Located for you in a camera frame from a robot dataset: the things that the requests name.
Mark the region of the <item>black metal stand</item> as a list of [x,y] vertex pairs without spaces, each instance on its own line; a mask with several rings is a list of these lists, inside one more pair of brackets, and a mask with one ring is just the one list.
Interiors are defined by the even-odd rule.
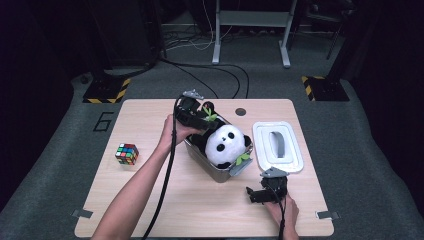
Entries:
[[356,11],[354,0],[306,0],[304,16],[320,29],[332,32],[327,60],[331,58],[344,26]]

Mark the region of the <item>person's right hand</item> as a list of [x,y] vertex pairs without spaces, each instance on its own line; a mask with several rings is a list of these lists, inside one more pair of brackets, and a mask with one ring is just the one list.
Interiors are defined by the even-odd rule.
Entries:
[[281,204],[284,207],[284,212],[281,212],[277,203],[266,202],[264,206],[276,223],[280,223],[282,219],[285,220],[284,230],[296,231],[296,222],[299,214],[296,202],[290,195],[287,195]]

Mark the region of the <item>white metal stand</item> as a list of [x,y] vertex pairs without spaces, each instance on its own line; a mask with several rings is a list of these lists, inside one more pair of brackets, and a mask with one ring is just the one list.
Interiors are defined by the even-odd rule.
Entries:
[[221,27],[222,26],[248,26],[248,27],[280,27],[284,29],[283,39],[279,41],[279,49],[283,67],[291,67],[287,42],[291,32],[291,26],[295,15],[298,0],[289,0],[290,9],[286,12],[260,12],[222,10],[221,0],[215,4],[215,43],[212,63],[220,62],[221,51]]

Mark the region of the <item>black yellow striped base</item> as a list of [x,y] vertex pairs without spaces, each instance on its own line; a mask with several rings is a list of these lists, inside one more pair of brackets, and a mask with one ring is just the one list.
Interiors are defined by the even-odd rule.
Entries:
[[301,80],[310,101],[349,101],[340,82],[322,76],[302,76]]
[[93,81],[83,95],[83,102],[93,104],[119,103],[123,99],[130,82],[130,79]]

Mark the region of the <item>grey metal table bracket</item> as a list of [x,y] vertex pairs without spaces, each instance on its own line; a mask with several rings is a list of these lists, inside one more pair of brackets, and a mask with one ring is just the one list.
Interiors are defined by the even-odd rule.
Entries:
[[332,211],[319,211],[319,212],[316,212],[315,215],[318,219],[336,220],[340,218],[340,215],[338,212],[332,212]]
[[85,209],[74,209],[71,215],[76,218],[87,218],[90,219],[93,212]]

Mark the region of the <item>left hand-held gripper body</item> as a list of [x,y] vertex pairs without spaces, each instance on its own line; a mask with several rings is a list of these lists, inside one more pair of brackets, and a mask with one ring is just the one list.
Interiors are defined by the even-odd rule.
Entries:
[[184,126],[201,126],[203,119],[198,116],[200,103],[198,99],[203,100],[195,89],[184,91],[177,100],[177,106],[174,108],[175,118]]

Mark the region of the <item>grey metal container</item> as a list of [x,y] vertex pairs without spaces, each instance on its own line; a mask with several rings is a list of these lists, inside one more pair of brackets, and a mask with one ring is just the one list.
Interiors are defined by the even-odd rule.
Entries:
[[204,169],[204,171],[218,183],[224,183],[230,177],[239,175],[252,162],[251,152],[253,150],[253,143],[247,148],[248,158],[240,165],[233,163],[225,169],[219,169],[211,164],[206,159],[206,157],[200,153],[199,149],[188,140],[188,137],[184,140],[184,142],[192,159],[197,162]]

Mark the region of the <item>white lid with grey handle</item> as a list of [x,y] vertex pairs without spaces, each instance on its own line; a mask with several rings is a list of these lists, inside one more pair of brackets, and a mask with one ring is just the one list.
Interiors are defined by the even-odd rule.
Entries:
[[257,162],[263,171],[275,167],[297,173],[303,169],[300,147],[288,122],[256,122],[252,131]]

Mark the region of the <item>person's left hand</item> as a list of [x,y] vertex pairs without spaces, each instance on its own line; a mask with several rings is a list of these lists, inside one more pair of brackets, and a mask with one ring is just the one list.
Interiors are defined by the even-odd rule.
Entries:
[[175,144],[178,145],[189,135],[199,133],[200,130],[198,129],[187,127],[178,121],[174,121],[173,115],[169,114],[164,122],[158,148],[163,151],[169,151],[171,149],[172,141],[175,141]]

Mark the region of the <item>multicoloured puzzle cube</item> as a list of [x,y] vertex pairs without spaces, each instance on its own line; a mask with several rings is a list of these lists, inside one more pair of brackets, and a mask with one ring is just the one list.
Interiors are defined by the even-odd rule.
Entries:
[[138,156],[139,151],[135,144],[121,143],[115,152],[115,158],[123,165],[135,165]]

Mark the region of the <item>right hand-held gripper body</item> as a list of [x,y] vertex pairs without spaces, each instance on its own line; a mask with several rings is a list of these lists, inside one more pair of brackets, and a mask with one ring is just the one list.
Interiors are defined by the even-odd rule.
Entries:
[[288,173],[271,167],[260,174],[263,190],[263,202],[279,202],[287,195]]

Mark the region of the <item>panda plush toy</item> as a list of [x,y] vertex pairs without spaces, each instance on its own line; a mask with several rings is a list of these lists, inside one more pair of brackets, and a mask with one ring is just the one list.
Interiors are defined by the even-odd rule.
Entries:
[[[209,114],[216,113],[212,102],[204,103],[201,111]],[[191,135],[188,140],[219,169],[225,169],[233,163],[240,165],[248,158],[247,148],[252,144],[251,138],[221,115],[216,114],[216,129],[208,129],[202,134]]]

